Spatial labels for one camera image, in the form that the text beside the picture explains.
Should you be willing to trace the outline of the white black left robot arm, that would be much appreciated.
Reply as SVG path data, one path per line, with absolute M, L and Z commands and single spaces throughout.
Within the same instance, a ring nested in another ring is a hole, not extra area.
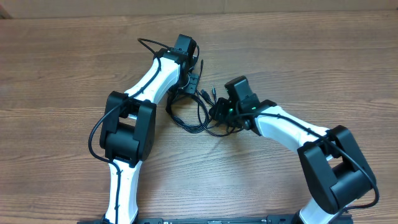
M 109 94 L 98 122 L 99 145 L 111 176 L 101 223 L 137 222 L 139 175 L 154 145 L 157 104 L 170 88 L 189 85 L 198 56 L 194 39 L 180 34 L 173 47 L 162 45 L 153 53 L 150 69 L 133 87 Z

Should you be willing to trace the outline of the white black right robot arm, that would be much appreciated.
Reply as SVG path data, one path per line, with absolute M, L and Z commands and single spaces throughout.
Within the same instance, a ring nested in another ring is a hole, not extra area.
M 351 210 L 375 206 L 376 177 L 351 131 L 328 129 L 288 114 L 271 100 L 260 101 L 245 76 L 226 83 L 210 116 L 227 132 L 250 130 L 298 154 L 310 201 L 290 215 L 268 215 L 266 223 L 352 223 Z

